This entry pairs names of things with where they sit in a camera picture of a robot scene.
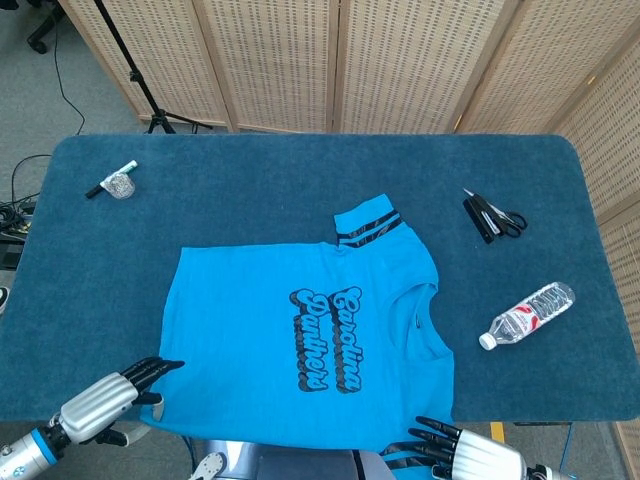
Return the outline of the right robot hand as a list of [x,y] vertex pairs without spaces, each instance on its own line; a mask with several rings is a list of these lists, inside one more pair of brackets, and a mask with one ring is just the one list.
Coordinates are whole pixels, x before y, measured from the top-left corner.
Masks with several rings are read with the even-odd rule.
[[418,439],[416,453],[433,460],[435,479],[528,479],[524,457],[490,438],[438,420],[418,416],[408,429]]

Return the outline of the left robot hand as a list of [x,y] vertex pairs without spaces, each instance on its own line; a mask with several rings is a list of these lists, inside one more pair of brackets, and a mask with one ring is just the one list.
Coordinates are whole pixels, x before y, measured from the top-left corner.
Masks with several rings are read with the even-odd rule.
[[159,378],[184,365],[183,361],[152,356],[103,377],[62,405],[45,428],[48,438],[58,449],[91,442],[131,445],[149,429],[138,427],[124,433],[113,425],[135,406],[149,407],[151,418],[161,420],[164,398],[150,388]]

